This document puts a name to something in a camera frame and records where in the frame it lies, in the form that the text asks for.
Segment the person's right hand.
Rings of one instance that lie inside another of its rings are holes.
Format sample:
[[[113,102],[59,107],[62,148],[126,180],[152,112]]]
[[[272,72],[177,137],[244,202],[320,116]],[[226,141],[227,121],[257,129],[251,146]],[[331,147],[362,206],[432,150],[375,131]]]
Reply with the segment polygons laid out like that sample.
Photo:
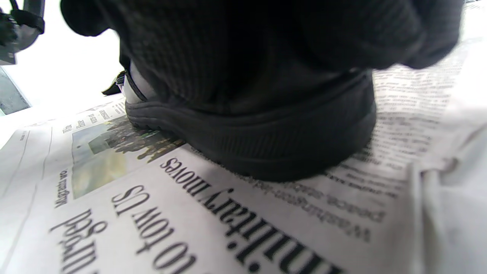
[[[423,69],[455,47],[462,0],[62,0],[82,36],[108,29],[153,96],[242,114],[292,104],[353,73]]]

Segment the person's left hand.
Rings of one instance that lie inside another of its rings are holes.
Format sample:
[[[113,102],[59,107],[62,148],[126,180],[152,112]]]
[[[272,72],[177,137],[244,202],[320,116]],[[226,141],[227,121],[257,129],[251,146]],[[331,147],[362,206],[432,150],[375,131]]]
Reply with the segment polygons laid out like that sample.
[[[112,81],[111,85],[104,91],[101,92],[104,96],[111,96],[122,92],[122,87],[124,85],[125,70],[121,71]]]

